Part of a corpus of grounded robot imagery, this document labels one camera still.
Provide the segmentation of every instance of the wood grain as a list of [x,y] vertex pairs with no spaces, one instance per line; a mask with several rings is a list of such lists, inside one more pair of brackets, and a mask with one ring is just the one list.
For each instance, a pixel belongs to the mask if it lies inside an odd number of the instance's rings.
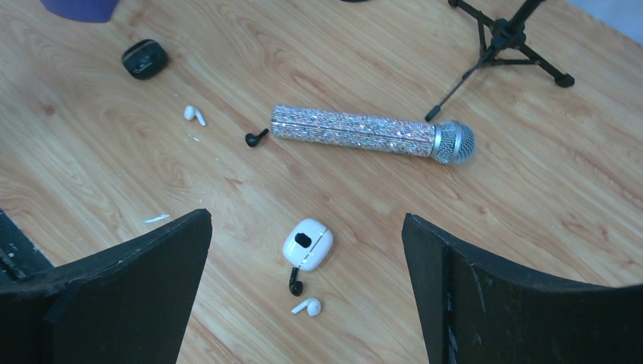
[[[472,1],[492,17],[520,2]],[[278,103],[421,120],[477,56],[475,21],[446,0],[123,1],[107,24],[0,0],[0,206],[55,265],[207,208],[214,237],[179,362],[426,362],[407,212],[554,275],[643,280],[643,49],[562,0],[527,33],[576,85],[537,67],[479,71],[440,115],[473,128],[477,154],[447,168],[243,141]],[[145,38],[172,60],[141,82],[120,56]],[[188,104],[207,127],[183,119]],[[305,217],[337,244],[300,276],[324,304],[315,318],[290,314],[281,255]]]

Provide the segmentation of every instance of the glittery microphone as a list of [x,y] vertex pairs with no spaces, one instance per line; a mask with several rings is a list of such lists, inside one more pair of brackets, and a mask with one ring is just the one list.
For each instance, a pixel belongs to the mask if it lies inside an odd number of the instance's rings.
[[272,133],[280,138],[431,157],[443,165],[466,162],[473,131],[458,121],[439,124],[277,105]]

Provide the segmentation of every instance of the black tripod stand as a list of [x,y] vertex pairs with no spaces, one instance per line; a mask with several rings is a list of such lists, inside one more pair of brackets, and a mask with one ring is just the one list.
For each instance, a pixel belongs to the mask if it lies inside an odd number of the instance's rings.
[[[475,9],[471,5],[462,0],[448,0],[449,5],[453,8],[462,8],[467,14],[471,15],[478,20],[478,34],[480,36],[480,59],[470,70],[464,73],[462,79],[458,84],[447,94],[447,96],[438,105],[426,115],[425,120],[431,121],[442,109],[442,105],[458,90],[460,86],[466,81],[471,74],[481,68],[490,66],[501,66],[504,64],[535,64],[547,71],[552,77],[556,85],[560,87],[570,87],[574,84],[574,77],[569,74],[563,74],[552,66],[549,62],[545,61],[538,53],[529,48],[525,44],[527,35],[525,35],[525,20],[531,15],[534,10],[544,0],[526,0],[524,4],[518,9],[511,20],[498,19],[493,21],[488,16],[484,15],[480,10]],[[489,46],[485,40],[485,29],[488,27],[493,35]],[[498,53],[503,49],[518,49],[522,54],[526,55],[529,59],[501,59],[496,58]]]

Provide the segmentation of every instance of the tripod center pole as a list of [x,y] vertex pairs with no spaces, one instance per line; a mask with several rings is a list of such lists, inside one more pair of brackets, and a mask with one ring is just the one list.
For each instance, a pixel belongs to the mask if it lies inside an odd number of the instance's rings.
[[536,10],[536,8],[544,0],[527,0],[524,4],[518,9],[518,11],[513,15],[513,17],[507,23],[507,32],[509,34],[515,34],[522,31],[522,27],[525,25],[527,18]]

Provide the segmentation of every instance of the purple object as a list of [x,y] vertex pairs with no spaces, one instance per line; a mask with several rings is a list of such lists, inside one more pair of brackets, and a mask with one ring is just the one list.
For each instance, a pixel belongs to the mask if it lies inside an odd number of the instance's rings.
[[118,0],[40,0],[59,17],[87,23],[107,23]]

